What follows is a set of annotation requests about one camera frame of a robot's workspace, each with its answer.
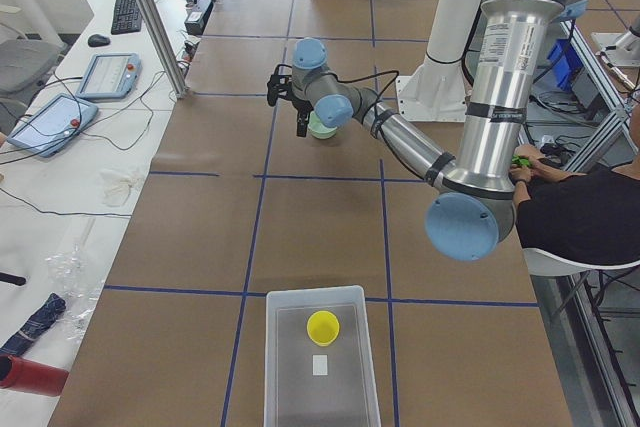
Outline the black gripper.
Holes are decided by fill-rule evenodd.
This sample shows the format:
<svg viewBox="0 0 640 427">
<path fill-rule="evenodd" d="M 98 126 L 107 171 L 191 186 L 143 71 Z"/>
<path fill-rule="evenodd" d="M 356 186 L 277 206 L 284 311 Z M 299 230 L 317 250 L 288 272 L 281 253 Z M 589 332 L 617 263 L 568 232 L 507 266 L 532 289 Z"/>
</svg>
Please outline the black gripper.
<svg viewBox="0 0 640 427">
<path fill-rule="evenodd" d="M 313 111 L 313 105 L 310 101 L 305 99 L 301 93 L 297 93 L 295 89 L 291 90 L 292 104 L 298 112 L 296 117 L 296 136 L 306 137 L 308 131 L 308 117 Z"/>
</svg>

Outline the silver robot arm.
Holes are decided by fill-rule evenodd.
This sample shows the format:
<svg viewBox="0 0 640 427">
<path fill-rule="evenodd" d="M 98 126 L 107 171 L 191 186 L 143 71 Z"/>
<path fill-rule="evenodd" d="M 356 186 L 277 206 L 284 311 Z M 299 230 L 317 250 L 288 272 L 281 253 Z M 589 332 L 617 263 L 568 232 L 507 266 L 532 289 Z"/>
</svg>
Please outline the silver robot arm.
<svg viewBox="0 0 640 427">
<path fill-rule="evenodd" d="M 425 229 L 434 247 L 460 261 L 491 253 L 515 222 L 508 171 L 526 118 L 549 25 L 580 16 L 587 0 L 439 0 L 423 64 L 398 97 L 465 116 L 456 153 L 444 151 L 372 89 L 349 85 L 328 67 L 314 38 L 300 40 L 291 72 L 271 79 L 268 99 L 290 101 L 305 131 L 311 115 L 329 128 L 355 120 L 415 176 L 437 189 Z"/>
</svg>

